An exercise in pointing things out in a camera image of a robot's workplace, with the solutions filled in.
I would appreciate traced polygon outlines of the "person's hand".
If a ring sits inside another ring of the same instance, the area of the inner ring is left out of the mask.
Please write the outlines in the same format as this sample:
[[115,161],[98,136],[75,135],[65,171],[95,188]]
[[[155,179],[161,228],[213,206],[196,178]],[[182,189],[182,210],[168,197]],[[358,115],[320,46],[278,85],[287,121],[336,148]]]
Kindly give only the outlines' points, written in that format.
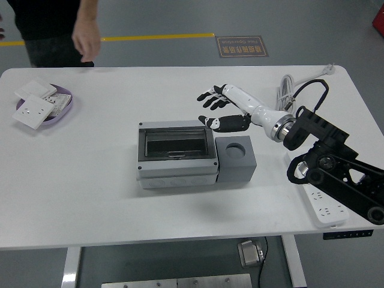
[[101,49],[100,31],[95,20],[77,20],[72,40],[81,55],[81,62],[91,62]]

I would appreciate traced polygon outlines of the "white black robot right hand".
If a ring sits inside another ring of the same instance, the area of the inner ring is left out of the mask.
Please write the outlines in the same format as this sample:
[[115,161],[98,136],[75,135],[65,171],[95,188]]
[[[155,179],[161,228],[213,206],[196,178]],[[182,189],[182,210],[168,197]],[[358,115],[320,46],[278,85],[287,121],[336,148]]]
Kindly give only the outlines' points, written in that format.
[[279,142],[278,133],[283,124],[293,119],[293,116],[288,112],[274,110],[249,93],[230,84],[225,84],[222,87],[213,86],[208,92],[201,94],[197,101],[204,102],[203,107],[208,107],[211,110],[233,104],[242,112],[240,115],[220,118],[199,116],[199,120],[203,124],[219,133],[245,131],[250,124],[254,124],[263,127],[270,139]]

